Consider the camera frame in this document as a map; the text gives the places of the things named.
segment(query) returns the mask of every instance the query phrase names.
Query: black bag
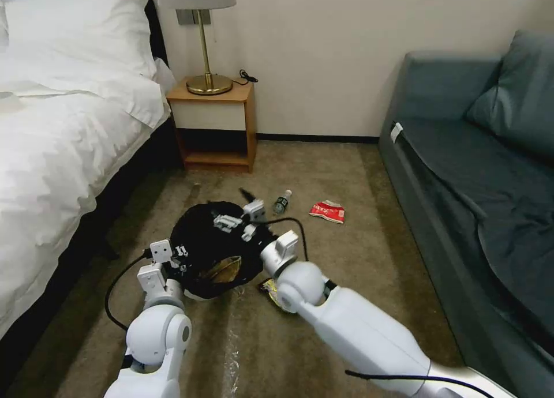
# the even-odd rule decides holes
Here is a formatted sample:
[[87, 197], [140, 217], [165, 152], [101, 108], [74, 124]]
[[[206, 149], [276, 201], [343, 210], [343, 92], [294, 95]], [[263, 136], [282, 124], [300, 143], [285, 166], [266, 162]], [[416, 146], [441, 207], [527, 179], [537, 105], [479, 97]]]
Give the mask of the black bag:
[[208, 202], [188, 209], [171, 232], [171, 245], [180, 268], [165, 263], [168, 278], [181, 283], [185, 294], [209, 299], [241, 286], [263, 269], [255, 244], [241, 232], [226, 233], [214, 226], [218, 215], [240, 218], [242, 208], [230, 202]]

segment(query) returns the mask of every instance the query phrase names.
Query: white robotic arm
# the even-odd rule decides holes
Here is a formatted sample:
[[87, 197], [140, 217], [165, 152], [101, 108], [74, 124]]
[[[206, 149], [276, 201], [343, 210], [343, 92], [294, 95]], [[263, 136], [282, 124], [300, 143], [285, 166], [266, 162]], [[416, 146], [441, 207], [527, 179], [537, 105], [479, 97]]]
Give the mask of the white robotic arm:
[[[276, 281], [279, 303], [311, 324], [359, 373], [388, 377], [373, 377], [378, 386], [415, 397], [515, 398], [471, 368], [452, 369], [431, 362], [401, 323], [355, 291], [334, 284], [314, 263], [296, 262], [298, 236], [292, 231], [273, 236], [262, 224], [262, 201], [251, 200], [244, 214], [243, 218], [218, 216], [214, 226], [255, 244], [265, 271]], [[123, 367], [105, 398], [179, 397], [178, 373], [192, 325], [183, 311], [181, 286], [165, 281], [161, 270], [161, 263], [172, 260], [169, 241], [152, 244], [151, 251], [154, 263], [138, 273], [147, 293], [145, 310], [129, 327]], [[146, 373], [145, 365], [159, 368]]]

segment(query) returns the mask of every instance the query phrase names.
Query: red snack wrapper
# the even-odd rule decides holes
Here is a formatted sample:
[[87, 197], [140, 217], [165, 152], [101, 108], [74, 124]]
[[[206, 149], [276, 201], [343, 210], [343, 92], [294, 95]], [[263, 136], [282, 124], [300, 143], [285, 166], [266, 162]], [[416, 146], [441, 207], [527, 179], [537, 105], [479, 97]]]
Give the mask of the red snack wrapper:
[[345, 209], [329, 200], [319, 202], [312, 206], [310, 210], [310, 215], [319, 216], [325, 220], [335, 222], [335, 223], [344, 223], [345, 222]]

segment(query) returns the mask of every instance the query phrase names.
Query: wooden nightstand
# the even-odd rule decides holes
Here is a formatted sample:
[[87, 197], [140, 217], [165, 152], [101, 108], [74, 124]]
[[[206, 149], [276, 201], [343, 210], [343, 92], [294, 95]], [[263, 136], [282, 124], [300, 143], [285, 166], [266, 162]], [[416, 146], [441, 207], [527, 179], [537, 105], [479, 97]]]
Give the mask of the wooden nightstand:
[[[204, 96], [191, 94], [185, 83], [186, 79], [167, 95], [185, 168], [252, 172], [257, 145], [253, 85], [233, 84], [226, 93]], [[225, 147], [223, 151], [210, 134], [225, 144], [219, 146]], [[236, 144], [236, 149], [229, 150], [229, 144]]]

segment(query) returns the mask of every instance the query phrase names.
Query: sofa armrest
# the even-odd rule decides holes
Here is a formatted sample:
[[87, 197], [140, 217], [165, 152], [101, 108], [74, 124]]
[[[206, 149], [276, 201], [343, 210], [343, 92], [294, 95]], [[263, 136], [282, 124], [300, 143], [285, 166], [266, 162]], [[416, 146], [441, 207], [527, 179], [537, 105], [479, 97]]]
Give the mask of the sofa armrest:
[[400, 70], [381, 135], [406, 118], [460, 120], [498, 80], [502, 56], [410, 52]]

